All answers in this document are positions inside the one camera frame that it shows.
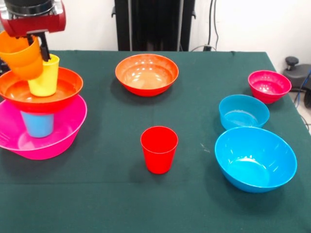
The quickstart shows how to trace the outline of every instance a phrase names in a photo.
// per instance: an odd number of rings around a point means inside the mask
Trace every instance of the blue cup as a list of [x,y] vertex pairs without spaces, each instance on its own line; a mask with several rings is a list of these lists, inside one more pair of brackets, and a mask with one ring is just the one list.
[[21,115],[31,137],[42,138],[53,132],[54,114],[32,115],[21,111]]
[[220,120],[226,130],[248,126],[261,128],[268,121],[268,107],[260,100],[247,95],[232,95],[219,104]]

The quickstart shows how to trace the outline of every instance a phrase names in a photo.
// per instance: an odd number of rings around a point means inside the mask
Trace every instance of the green tablecloth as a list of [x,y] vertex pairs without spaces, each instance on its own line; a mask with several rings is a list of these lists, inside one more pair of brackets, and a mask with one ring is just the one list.
[[[214,144],[224,131],[218,104],[250,94],[248,74],[273,69],[265,53],[163,52],[180,68],[155,98],[127,92],[114,75],[131,52],[58,51],[85,81],[88,117],[71,148],[46,161],[0,150],[1,233],[311,232],[311,137],[289,96],[269,105],[264,126],[298,159],[284,187],[248,194],[222,176]],[[153,175],[140,135],[165,125],[179,135],[173,167]]]

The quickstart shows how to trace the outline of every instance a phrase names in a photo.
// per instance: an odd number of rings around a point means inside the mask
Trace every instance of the pink bowl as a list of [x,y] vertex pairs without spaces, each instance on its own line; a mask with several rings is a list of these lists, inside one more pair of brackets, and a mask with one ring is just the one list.
[[291,82],[283,75],[269,71],[259,70],[248,77],[255,98],[264,103],[273,103],[285,96],[292,88]]
[[30,137],[20,111],[7,100],[0,103],[0,147],[33,160],[50,159],[66,151],[86,119],[87,106],[78,95],[54,116],[53,133],[44,138]]

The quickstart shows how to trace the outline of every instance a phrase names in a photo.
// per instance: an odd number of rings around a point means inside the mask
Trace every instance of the orange bowl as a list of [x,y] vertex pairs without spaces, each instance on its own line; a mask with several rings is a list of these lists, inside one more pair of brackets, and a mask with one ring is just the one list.
[[71,104],[82,87],[80,75],[62,67],[58,70],[56,93],[48,97],[32,95],[28,82],[19,79],[12,71],[0,76],[0,96],[17,109],[32,114],[54,114],[63,110]]
[[151,97],[165,92],[178,77],[178,66],[167,57],[139,54],[122,60],[116,77],[133,94]]

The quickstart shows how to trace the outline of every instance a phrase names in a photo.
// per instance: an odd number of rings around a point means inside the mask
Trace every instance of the bowl rim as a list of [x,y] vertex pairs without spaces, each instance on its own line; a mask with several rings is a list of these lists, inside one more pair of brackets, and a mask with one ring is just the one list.
[[[276,136],[277,138],[279,138],[279,139],[289,148],[290,152],[291,152],[292,155],[294,156],[294,161],[295,161],[294,167],[295,167],[295,169],[293,170],[292,174],[290,175],[290,177],[289,177],[286,181],[284,181],[284,182],[282,182],[282,183],[280,183],[280,184],[278,184],[278,185],[272,185],[272,186],[257,186],[257,185],[249,184],[249,183],[246,183],[246,182],[242,182],[242,181],[236,179],[235,177],[233,177],[233,176],[232,176],[231,174],[229,174],[229,173],[227,172],[227,170],[224,169],[224,167],[220,164],[220,162],[219,162],[219,160],[218,160],[218,156],[217,156],[217,150],[216,150],[217,144],[218,144],[220,138],[223,137],[226,133],[228,133],[228,132],[230,132],[230,131],[235,131],[235,130],[239,130],[239,129],[247,129],[247,128],[248,128],[248,129],[251,129],[251,130],[258,130],[258,131],[263,131],[263,132],[272,134],[273,136]],[[216,157],[217,163],[218,163],[218,165],[221,167],[221,169],[224,170],[230,177],[232,177],[232,178],[235,179],[236,181],[238,181],[238,182],[240,182],[240,183],[242,183],[242,184],[245,184],[245,185],[247,185],[247,186],[251,186],[251,187],[255,187],[255,188],[263,188],[263,189],[274,189],[274,188],[278,188],[278,187],[281,187],[281,186],[285,185],[286,183],[288,183],[288,182],[295,176],[295,174],[296,174],[296,172],[297,172],[297,157],[296,157],[296,154],[295,154],[294,150],[292,149],[292,147],[291,147],[283,138],[281,138],[281,137],[278,136],[277,134],[275,134],[275,133],[273,133],[273,132],[271,132],[271,131],[262,129],[262,128],[256,128],[256,127],[235,127],[235,128],[230,129],[230,130],[227,130],[227,131],[223,132],[223,133],[217,138],[216,143],[215,143],[215,147],[214,147],[214,151],[215,151],[215,157]]]
[[[70,96],[67,96],[67,97],[65,97],[65,98],[58,99],[58,100],[46,101],[46,102],[35,102],[35,103],[34,103],[34,102],[26,102],[26,101],[16,100],[16,99],[11,98],[11,97],[9,97],[9,96],[5,96],[5,95],[2,94],[1,92],[0,92],[0,96],[2,96],[5,100],[12,101],[12,102],[19,103],[19,104],[27,104],[27,105],[34,105],[34,104],[36,104],[36,105],[38,105],[38,104],[57,103],[57,102],[61,102],[61,101],[64,101],[64,100],[69,100],[70,98],[79,95],[79,93],[81,92],[81,90],[82,90],[82,88],[83,88],[83,86],[84,86],[84,81],[83,81],[82,77],[81,77],[78,73],[74,72],[74,71],[71,70],[71,69],[67,69],[67,68],[64,68],[64,67],[59,67],[58,69],[66,70],[66,71],[69,71],[69,72],[75,74],[75,75],[79,78],[79,80],[82,82],[81,87],[80,87],[78,90],[76,90],[76,92],[73,93],[73,94],[70,95]],[[10,70],[10,71],[4,73],[3,76],[0,76],[0,79],[1,79],[1,77],[4,77],[5,75],[8,75],[8,74],[13,74],[13,71]]]
[[[130,59],[130,58],[133,58],[133,57],[138,57],[138,56],[144,56],[144,55],[149,55],[149,56],[155,56],[155,57],[162,57],[164,59],[166,59],[167,61],[170,61],[174,67],[177,69],[177,75],[173,78],[173,80],[168,83],[167,85],[163,86],[163,87],[159,87],[159,88],[153,88],[153,89],[139,89],[139,88],[135,88],[135,87],[131,87],[127,84],[125,84],[124,82],[122,82],[119,77],[117,76],[117,69],[121,66],[121,64],[123,62],[125,62],[126,60]],[[119,82],[122,84],[122,85],[125,85],[127,87],[130,87],[132,89],[135,89],[135,90],[144,90],[144,91],[152,91],[152,90],[159,90],[159,89],[162,89],[162,88],[165,88],[165,87],[168,87],[168,86],[171,86],[178,78],[179,76],[179,68],[178,68],[178,65],[170,58],[166,57],[166,56],[162,56],[162,55],[159,55],[159,54],[155,54],[155,53],[139,53],[139,54],[135,54],[135,55],[132,55],[132,56],[129,56],[129,57],[126,57],[124,58],[123,60],[121,60],[118,65],[116,66],[115,68],[115,76],[117,77],[117,79],[119,80]]]
[[260,123],[259,125],[264,125],[265,123],[268,122],[268,120],[269,120],[269,118],[270,118],[270,111],[269,111],[269,108],[267,107],[267,105],[264,104],[261,100],[255,98],[255,97],[252,97],[252,96],[249,96],[249,95],[243,95],[243,94],[234,94],[234,95],[226,96],[225,98],[223,98],[223,99],[220,101],[219,105],[218,105],[218,109],[219,109],[219,114],[220,114],[220,116],[225,116],[225,114],[223,114],[223,112],[221,111],[221,105],[223,104],[223,102],[224,102],[226,99],[230,99],[230,98],[232,98],[232,97],[238,97],[238,96],[243,97],[243,98],[245,98],[245,99],[250,99],[250,100],[254,100],[254,101],[258,102],[258,103],[265,109],[265,111],[268,113],[267,116],[266,116],[266,119],[265,119],[262,123]]
[[[266,93],[266,92],[262,92],[262,91],[258,90],[258,89],[255,88],[255,87],[251,84],[251,82],[250,82],[251,76],[254,75],[254,74],[256,74],[256,73],[258,73],[258,72],[268,72],[268,73],[273,73],[273,74],[280,75],[281,77],[284,78],[284,80],[286,80],[286,82],[288,82],[288,83],[290,84],[289,90],[288,90],[288,91],[285,91],[285,92],[282,92],[282,93],[278,93],[278,94],[275,94],[275,93]],[[272,71],[272,70],[265,70],[265,69],[263,69],[263,70],[254,71],[254,72],[250,73],[250,75],[248,75],[248,79],[247,79],[247,80],[248,80],[248,84],[249,84],[253,89],[255,89],[255,90],[257,90],[257,91],[259,91],[259,92],[261,92],[261,93],[263,93],[263,94],[269,95],[269,96],[282,96],[282,95],[285,95],[285,94],[289,93],[290,90],[292,89],[292,83],[291,83],[291,81],[289,81],[288,78],[286,78],[284,75],[282,75],[282,74],[280,74],[280,73],[277,73],[277,72],[275,72],[275,71]]]
[[[84,117],[83,117],[83,120],[81,121],[81,123],[79,124],[79,126],[78,126],[74,131],[72,131],[69,135],[67,135],[66,137],[64,137],[63,139],[60,139],[60,140],[58,140],[57,142],[54,142],[54,143],[52,143],[52,144],[50,144],[50,145],[47,145],[47,146],[44,146],[44,147],[35,148],[35,149],[31,149],[31,150],[21,150],[21,149],[14,149],[14,148],[3,147],[3,146],[0,146],[0,148],[6,149],[6,150],[10,150],[10,151],[30,152],[30,151],[36,151],[36,150],[41,150],[41,149],[50,148],[50,147],[52,147],[52,146],[54,146],[54,145],[56,145],[56,144],[59,144],[59,143],[65,141],[66,139],[70,138],[72,135],[74,135],[75,133],[77,133],[77,132],[80,130],[81,126],[83,125],[83,123],[85,122],[86,117],[87,117],[87,104],[86,104],[86,101],[85,101],[85,100],[82,98],[82,96],[80,96],[80,95],[77,95],[76,98],[79,98],[79,99],[82,100],[86,112],[85,112],[85,115],[84,115]],[[8,100],[4,100],[4,101],[0,102],[0,105],[4,104],[5,102],[10,103]]]

